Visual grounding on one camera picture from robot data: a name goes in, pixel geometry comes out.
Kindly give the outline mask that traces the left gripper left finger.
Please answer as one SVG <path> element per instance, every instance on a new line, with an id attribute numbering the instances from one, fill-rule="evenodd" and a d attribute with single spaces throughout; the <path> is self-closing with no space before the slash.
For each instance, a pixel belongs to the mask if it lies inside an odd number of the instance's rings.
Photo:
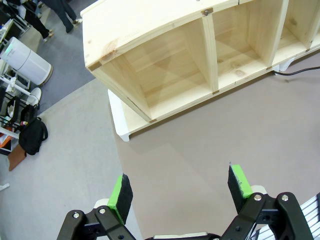
<path id="1" fill-rule="evenodd" d="M 58 240 L 96 240 L 106 236 L 109 240 L 134 240 L 126 221 L 133 200 L 129 177 L 123 173 L 115 183 L 105 205 L 84 213 L 79 209 L 69 211 L 58 233 Z"/>

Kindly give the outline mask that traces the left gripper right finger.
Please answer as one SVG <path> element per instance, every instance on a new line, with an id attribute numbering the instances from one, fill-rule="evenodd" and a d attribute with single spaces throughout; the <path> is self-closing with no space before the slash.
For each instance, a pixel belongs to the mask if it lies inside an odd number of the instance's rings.
<path id="1" fill-rule="evenodd" d="M 297 198 L 291 192 L 277 197 L 254 192 L 241 166 L 230 164 L 227 185 L 237 211 L 222 240 L 249 240 L 257 225 L 267 225 L 276 240 L 313 240 Z"/>

